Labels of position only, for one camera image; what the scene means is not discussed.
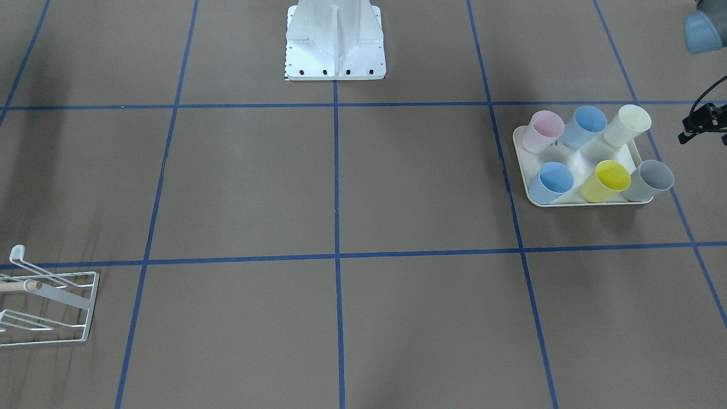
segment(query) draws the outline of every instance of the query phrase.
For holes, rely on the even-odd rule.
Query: floor tile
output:
[[[0,127],[2,254],[24,244],[36,262],[141,259],[170,114],[9,112]]]
[[[630,100],[590,1],[474,1],[492,100]]]
[[[484,101],[467,4],[378,0],[386,78],[341,81],[343,103]]]
[[[562,408],[727,405],[727,331],[691,248],[528,262]]]
[[[78,269],[54,270],[75,271]],[[139,267],[97,267],[95,271],[99,273],[100,281],[88,341],[59,346],[3,347],[0,350],[0,366],[4,372],[0,381],[0,407],[113,407],[134,308]],[[11,297],[22,296],[5,295],[0,301]]]
[[[517,247],[484,107],[340,111],[344,252]]]
[[[707,272],[717,291],[717,297],[719,297],[724,309],[727,307],[727,270],[725,270],[725,266],[727,266],[727,246],[700,247],[699,253],[702,255],[704,265],[707,267]]]
[[[333,252],[330,108],[183,109],[175,129],[152,258]]]
[[[293,0],[206,0],[199,5],[183,103],[332,103],[330,81],[285,81]]]
[[[45,1],[3,1],[0,3],[0,103],[7,100],[25,53],[33,38]]]
[[[122,407],[336,408],[335,284],[333,261],[151,266]]]
[[[14,106],[169,104],[193,1],[53,1]]]
[[[643,205],[546,208],[530,203],[525,195],[512,132],[516,127],[528,124],[532,114],[541,109],[554,111],[567,122],[577,107],[495,107],[524,245],[549,247],[688,242],[689,237],[679,212],[668,193]],[[609,120],[619,110],[618,105],[598,107]],[[635,142],[642,159],[654,158],[654,150],[646,134],[638,136]]]
[[[684,18],[692,1],[599,1],[639,100],[695,100],[724,75],[724,52],[689,54]],[[725,92],[715,91],[724,100]]]
[[[724,198],[727,195],[722,175],[727,172],[722,145],[717,133],[705,133],[680,145],[677,135],[684,131],[682,119],[691,105],[648,106],[654,120],[654,140],[662,160],[674,172],[674,189],[698,242],[727,240]]]
[[[348,408],[551,408],[519,255],[341,269]]]

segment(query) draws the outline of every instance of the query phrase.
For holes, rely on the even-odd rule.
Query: yellow cup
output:
[[[626,190],[631,184],[631,175],[616,161],[603,161],[595,167],[581,185],[581,194],[591,203],[601,203],[609,197]]]

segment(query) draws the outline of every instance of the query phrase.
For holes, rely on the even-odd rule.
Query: black bracket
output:
[[[684,132],[679,134],[679,143],[682,145],[699,134],[719,132],[720,129],[727,127],[727,105],[716,106],[713,103],[705,103],[691,116],[682,120],[682,125]],[[727,134],[722,135],[722,143],[727,145]]]

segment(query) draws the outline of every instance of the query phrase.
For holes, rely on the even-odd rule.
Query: pink cup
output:
[[[551,143],[561,137],[566,130],[566,124],[555,112],[538,111],[525,130],[523,147],[533,154],[543,152]]]

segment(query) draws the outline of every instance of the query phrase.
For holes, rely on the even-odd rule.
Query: gray cup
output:
[[[654,160],[643,161],[631,173],[631,186],[623,191],[630,202],[645,202],[674,186],[674,175],[667,165]]]

